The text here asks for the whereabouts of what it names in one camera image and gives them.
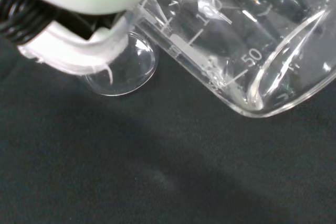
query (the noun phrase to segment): clear glass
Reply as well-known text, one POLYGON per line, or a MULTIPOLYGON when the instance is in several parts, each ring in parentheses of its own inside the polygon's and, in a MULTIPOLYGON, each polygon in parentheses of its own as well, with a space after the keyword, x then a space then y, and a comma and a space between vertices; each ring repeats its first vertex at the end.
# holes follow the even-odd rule
POLYGON ((238 113, 267 117, 335 78, 336 0, 144 0, 138 27, 238 113))
POLYGON ((153 41, 138 28, 129 32, 126 50, 106 70, 81 77, 95 93, 119 96, 142 87, 155 73, 159 54, 153 41))

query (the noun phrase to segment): black cloth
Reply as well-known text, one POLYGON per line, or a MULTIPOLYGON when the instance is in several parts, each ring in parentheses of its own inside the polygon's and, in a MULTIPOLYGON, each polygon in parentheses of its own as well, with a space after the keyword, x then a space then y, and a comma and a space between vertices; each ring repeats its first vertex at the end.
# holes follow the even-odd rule
POLYGON ((0 223, 336 223, 336 84, 245 118, 161 52, 109 98, 0 43, 0 223))

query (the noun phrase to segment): robotic hand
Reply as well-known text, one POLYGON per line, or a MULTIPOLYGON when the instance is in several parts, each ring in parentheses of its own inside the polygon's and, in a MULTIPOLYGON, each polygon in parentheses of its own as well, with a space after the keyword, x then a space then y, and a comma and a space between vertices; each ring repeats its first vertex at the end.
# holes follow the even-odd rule
POLYGON ((128 45, 141 0, 0 0, 0 36, 28 58, 87 75, 106 69, 128 45))

